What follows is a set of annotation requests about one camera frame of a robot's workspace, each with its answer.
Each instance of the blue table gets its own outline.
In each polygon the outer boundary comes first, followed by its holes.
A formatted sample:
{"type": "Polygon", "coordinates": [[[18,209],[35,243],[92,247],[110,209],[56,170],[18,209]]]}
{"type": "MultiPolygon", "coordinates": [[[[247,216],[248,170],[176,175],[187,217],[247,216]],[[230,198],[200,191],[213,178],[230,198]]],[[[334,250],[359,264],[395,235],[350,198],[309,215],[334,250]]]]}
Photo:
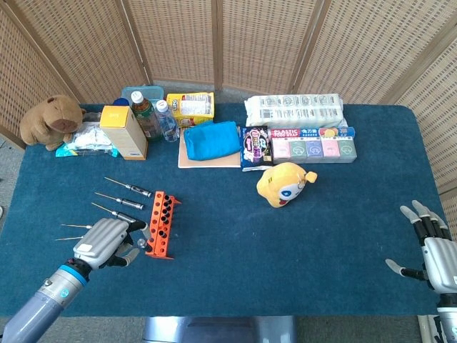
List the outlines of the blue table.
{"type": "MultiPolygon", "coordinates": [[[[91,273],[67,316],[250,316],[428,314],[426,284],[394,274],[391,257],[420,267],[412,226],[398,208],[417,199],[443,215],[413,113],[402,106],[345,105],[356,128],[352,164],[315,164],[318,173],[281,209],[256,193],[261,171],[178,169],[178,143],[149,147],[147,161],[111,156],[55,158],[26,150],[0,238],[0,315],[13,314],[72,256],[84,229],[106,216],[90,202],[149,220],[151,199],[104,176],[176,195],[169,252],[130,267],[91,273]],[[146,202],[140,212],[94,192],[146,202]]],[[[245,118],[241,104],[216,106],[216,120],[245,118]]]]}

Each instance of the water bottle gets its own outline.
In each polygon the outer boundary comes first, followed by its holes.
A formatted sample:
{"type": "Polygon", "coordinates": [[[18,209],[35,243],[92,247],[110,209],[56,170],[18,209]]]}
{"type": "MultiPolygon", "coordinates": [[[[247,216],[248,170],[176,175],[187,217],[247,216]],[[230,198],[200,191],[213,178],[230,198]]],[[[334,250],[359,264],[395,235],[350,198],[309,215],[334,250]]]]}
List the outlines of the water bottle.
{"type": "Polygon", "coordinates": [[[176,141],[179,138],[178,123],[165,100],[156,103],[156,115],[165,140],[176,141]]]}

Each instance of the brown plush toy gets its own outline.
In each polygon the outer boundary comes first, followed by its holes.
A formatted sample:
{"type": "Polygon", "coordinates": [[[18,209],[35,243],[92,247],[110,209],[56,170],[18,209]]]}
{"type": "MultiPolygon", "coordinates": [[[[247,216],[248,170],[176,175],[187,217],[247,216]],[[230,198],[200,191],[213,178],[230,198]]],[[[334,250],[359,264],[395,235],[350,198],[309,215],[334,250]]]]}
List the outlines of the brown plush toy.
{"type": "Polygon", "coordinates": [[[49,151],[68,142],[82,124],[83,114],[78,103],[66,95],[51,96],[32,107],[21,120],[22,140],[28,145],[41,143],[49,151]]]}

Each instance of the gray robotic hand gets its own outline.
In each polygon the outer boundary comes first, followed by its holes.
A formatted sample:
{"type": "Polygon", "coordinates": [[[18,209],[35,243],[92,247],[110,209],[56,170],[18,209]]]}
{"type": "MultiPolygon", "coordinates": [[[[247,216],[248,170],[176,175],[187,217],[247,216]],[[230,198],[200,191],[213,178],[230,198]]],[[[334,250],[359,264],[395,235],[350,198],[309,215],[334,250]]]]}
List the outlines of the gray robotic hand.
{"type": "MultiPolygon", "coordinates": [[[[387,265],[403,277],[427,281],[433,291],[440,294],[438,313],[448,343],[457,343],[457,243],[452,240],[445,222],[420,202],[413,200],[417,213],[406,206],[401,212],[412,223],[421,245],[423,270],[400,267],[391,259],[387,265]]],[[[437,325],[437,342],[444,342],[437,325]]]]}
{"type": "Polygon", "coordinates": [[[60,313],[89,282],[92,270],[126,267],[138,256],[130,233],[141,230],[148,238],[145,222],[100,219],[73,248],[68,259],[6,324],[2,343],[36,342],[60,313]]]}
{"type": "Polygon", "coordinates": [[[132,249],[130,233],[145,227],[144,222],[129,224],[119,219],[100,219],[73,248],[74,257],[85,261],[91,269],[127,267],[139,253],[138,248],[132,249]]]}

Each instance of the clear plastic container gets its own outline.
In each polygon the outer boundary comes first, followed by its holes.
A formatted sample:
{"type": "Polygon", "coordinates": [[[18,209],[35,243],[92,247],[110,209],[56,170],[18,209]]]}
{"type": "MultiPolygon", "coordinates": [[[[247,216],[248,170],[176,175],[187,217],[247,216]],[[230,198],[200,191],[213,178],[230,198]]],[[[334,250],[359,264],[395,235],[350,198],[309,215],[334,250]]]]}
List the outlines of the clear plastic container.
{"type": "Polygon", "coordinates": [[[131,100],[133,102],[131,110],[135,114],[136,120],[138,120],[148,141],[159,140],[161,138],[161,126],[151,102],[144,98],[140,91],[134,91],[131,94],[131,100]]]}
{"type": "Polygon", "coordinates": [[[156,106],[158,100],[164,99],[164,89],[160,86],[132,86],[122,89],[121,97],[129,100],[130,106],[133,105],[131,94],[140,91],[148,99],[152,106],[156,106]]]}
{"type": "Polygon", "coordinates": [[[165,100],[159,100],[156,103],[156,115],[165,140],[177,141],[179,138],[178,123],[165,100]]]}

